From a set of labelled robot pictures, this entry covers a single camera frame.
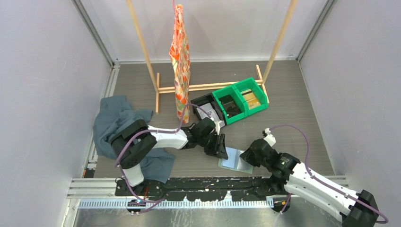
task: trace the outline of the green plastic container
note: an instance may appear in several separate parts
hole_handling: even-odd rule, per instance
[[[212,94],[217,100],[217,103],[220,106],[221,110],[223,111],[223,115],[226,119],[227,125],[239,121],[248,116],[248,104],[245,102],[244,98],[242,98],[241,93],[239,93],[238,89],[236,89],[234,85],[230,85],[228,87],[214,91],[212,92]],[[222,98],[227,95],[230,95],[233,98],[234,102],[237,104],[242,113],[237,114],[230,118],[227,117],[227,113],[219,100],[219,98]]]
[[[239,96],[243,99],[244,102],[245,102],[245,99],[241,95],[241,92],[250,89],[255,94],[255,97],[261,103],[260,106],[255,107],[253,109],[249,109],[248,104],[245,102],[247,116],[252,115],[256,112],[259,112],[259,111],[264,110],[267,107],[269,107],[269,105],[267,103],[267,97],[266,97],[265,93],[263,92],[262,88],[256,83],[255,79],[253,79],[253,78],[244,79],[242,81],[235,83],[234,87],[238,90]]]

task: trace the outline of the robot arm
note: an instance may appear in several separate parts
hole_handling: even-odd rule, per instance
[[[143,182],[139,163],[153,148],[189,149],[196,145],[204,147],[207,155],[228,159],[225,146],[225,134],[218,134],[218,124],[212,119],[202,119],[197,124],[174,129],[161,129],[148,126],[144,120],[137,120],[111,139],[111,145],[118,156],[132,136],[140,131],[149,131],[137,137],[120,160],[124,175],[131,187]]]
[[[255,140],[240,156],[243,160],[253,166],[266,167],[272,173],[273,181],[280,185],[281,189],[319,206],[342,222],[343,227],[367,227],[375,224],[378,215],[349,198],[349,196],[358,198],[377,210],[376,201],[371,193],[365,190],[358,193],[344,188],[313,170],[310,170],[311,176],[306,170],[305,163],[288,153],[278,153],[271,147],[275,140],[272,139],[274,137],[269,129],[266,129],[263,135],[264,139]],[[314,177],[345,192],[346,196],[316,181]]]

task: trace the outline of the folded light blue cloth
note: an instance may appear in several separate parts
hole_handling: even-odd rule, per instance
[[[116,159],[117,156],[109,143],[113,136],[136,120],[149,122],[152,115],[151,110],[133,110],[125,96],[102,98],[100,112],[93,124],[97,155]],[[173,169],[174,159],[174,155],[166,153],[163,148],[152,149],[140,162],[144,178],[165,183]]]

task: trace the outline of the wooden frame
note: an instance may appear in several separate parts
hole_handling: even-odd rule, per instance
[[[142,37],[142,32],[141,32],[140,27],[139,27],[139,23],[138,23],[138,20],[137,20],[137,16],[135,14],[135,9],[134,9],[134,6],[132,4],[132,0],[126,0],[126,1],[127,1],[128,9],[129,9],[130,14],[131,14],[132,21],[133,21],[133,23],[135,25],[135,29],[137,31],[137,35],[138,35],[138,38],[139,38],[140,45],[142,47],[143,55],[144,55],[145,60],[146,60],[146,65],[148,66],[150,78],[152,79],[153,87],[155,88],[155,91],[156,91],[156,113],[158,113],[159,112],[159,99],[160,99],[159,96],[160,96],[160,94],[174,93],[175,92],[175,88],[174,87],[160,87],[160,73],[157,73],[157,78],[155,78],[155,74],[153,72],[152,64],[150,63],[150,60],[149,60],[148,51],[146,49],[146,45],[145,45],[145,42],[144,42],[143,37]],[[259,79],[256,80],[256,83],[258,83],[258,85],[260,85],[263,88],[263,91],[266,94],[268,103],[270,103],[270,101],[269,101],[269,97],[267,96],[265,82],[266,82],[267,76],[269,75],[271,66],[273,65],[274,59],[276,57],[276,54],[279,51],[279,47],[280,47],[281,41],[284,38],[284,34],[285,34],[286,30],[287,30],[287,27],[288,27],[288,24],[289,24],[289,22],[291,20],[292,14],[294,13],[294,9],[295,9],[295,6],[296,6],[297,2],[298,2],[298,0],[291,0],[291,2],[290,2],[290,5],[289,5],[287,13],[286,13],[286,16],[284,18],[284,22],[283,22],[283,24],[281,26],[279,35],[278,35],[277,40],[276,40],[276,42],[274,44],[273,51],[271,52],[270,59],[269,59],[269,61],[267,63],[267,66],[266,66],[266,69],[265,69],[265,71],[263,73],[263,76],[261,74],[261,70],[259,68],[259,65],[256,65],[256,68],[255,68],[256,69],[256,74],[257,74],[257,76],[259,78]],[[237,81],[235,81],[235,82],[224,82],[224,83],[213,83],[213,84],[189,85],[189,91],[220,89],[220,88],[226,87],[228,85],[234,84],[236,82]]]

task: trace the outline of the patterned cloth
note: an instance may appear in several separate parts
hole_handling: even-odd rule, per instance
[[[190,79],[190,60],[188,39],[183,20],[183,6],[175,7],[173,42],[170,47],[170,58],[174,69],[175,104],[177,116],[180,119],[185,105],[188,103]],[[185,110],[184,123],[189,121],[189,107]]]

